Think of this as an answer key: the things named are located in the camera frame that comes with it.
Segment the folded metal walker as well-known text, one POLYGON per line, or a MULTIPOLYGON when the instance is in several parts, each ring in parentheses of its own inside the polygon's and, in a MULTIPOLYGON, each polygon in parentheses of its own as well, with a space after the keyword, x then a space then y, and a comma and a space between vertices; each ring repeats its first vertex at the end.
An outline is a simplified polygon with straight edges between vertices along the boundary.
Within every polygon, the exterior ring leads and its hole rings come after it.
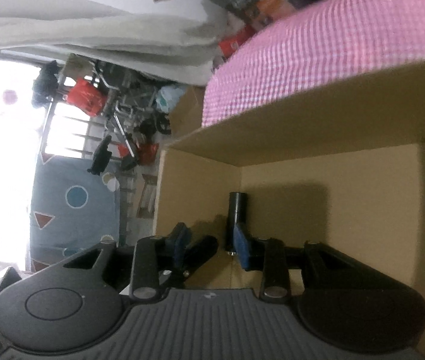
POLYGON ((160 129, 154 108, 157 87, 133 69, 96 59, 94 75, 99 87, 107 90, 101 111, 106 130, 115 133, 127 154, 121 166, 129 170, 140 163, 139 145, 149 143, 160 129))

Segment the blue shapes play mat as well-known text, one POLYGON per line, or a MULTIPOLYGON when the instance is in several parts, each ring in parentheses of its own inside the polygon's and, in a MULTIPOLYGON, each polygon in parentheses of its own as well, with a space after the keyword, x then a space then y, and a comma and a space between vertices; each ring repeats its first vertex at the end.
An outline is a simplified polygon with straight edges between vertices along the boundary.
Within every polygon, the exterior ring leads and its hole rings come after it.
POLYGON ((53 265, 101 241, 120 240, 120 181, 92 161, 40 153, 33 181, 29 254, 53 265))

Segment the small brown cardboard box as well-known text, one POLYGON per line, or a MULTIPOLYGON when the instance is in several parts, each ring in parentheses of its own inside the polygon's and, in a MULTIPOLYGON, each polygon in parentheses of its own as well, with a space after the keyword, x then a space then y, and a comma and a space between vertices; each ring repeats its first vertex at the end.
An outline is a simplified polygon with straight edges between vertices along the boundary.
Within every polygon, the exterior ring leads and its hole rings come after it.
POLYGON ((201 128, 205 88, 190 86, 169 113, 172 136, 180 138, 201 128))

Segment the pink checkered tablecloth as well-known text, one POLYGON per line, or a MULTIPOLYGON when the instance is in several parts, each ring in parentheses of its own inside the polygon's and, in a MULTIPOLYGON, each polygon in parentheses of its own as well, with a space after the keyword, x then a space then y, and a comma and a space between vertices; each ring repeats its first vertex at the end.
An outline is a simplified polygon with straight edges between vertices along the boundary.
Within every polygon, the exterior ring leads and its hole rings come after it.
POLYGON ((324 0, 269 25, 215 71, 202 126, 336 80, 422 60, 425 0, 324 0))

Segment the white curtain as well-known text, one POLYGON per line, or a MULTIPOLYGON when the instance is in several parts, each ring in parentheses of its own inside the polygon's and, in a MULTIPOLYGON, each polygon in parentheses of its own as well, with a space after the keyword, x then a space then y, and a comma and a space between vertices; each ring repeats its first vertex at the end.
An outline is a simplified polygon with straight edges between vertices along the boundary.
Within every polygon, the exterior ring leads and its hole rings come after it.
POLYGON ((227 16, 132 14, 87 0, 0 0, 0 50, 43 59, 70 54, 204 86, 227 16))

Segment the red plastic bag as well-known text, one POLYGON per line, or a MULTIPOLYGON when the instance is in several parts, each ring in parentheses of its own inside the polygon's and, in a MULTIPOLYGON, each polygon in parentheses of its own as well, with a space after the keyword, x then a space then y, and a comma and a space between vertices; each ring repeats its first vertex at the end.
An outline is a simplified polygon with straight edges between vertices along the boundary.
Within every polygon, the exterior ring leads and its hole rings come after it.
POLYGON ((80 78, 66 95, 66 102, 87 116, 100 116, 106 105, 107 96, 84 78, 80 78))

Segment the black cylinder flashlight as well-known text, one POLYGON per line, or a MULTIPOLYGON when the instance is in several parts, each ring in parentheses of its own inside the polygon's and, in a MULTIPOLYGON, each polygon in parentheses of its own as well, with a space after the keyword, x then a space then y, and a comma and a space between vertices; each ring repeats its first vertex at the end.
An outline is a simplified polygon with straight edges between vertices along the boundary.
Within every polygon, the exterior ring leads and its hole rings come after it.
POLYGON ((228 215, 225 224, 224 232, 224 250, 234 255, 234 228, 241 224, 244 225, 247 221, 247 202, 248 196, 246 193, 231 192, 229 194, 228 215))

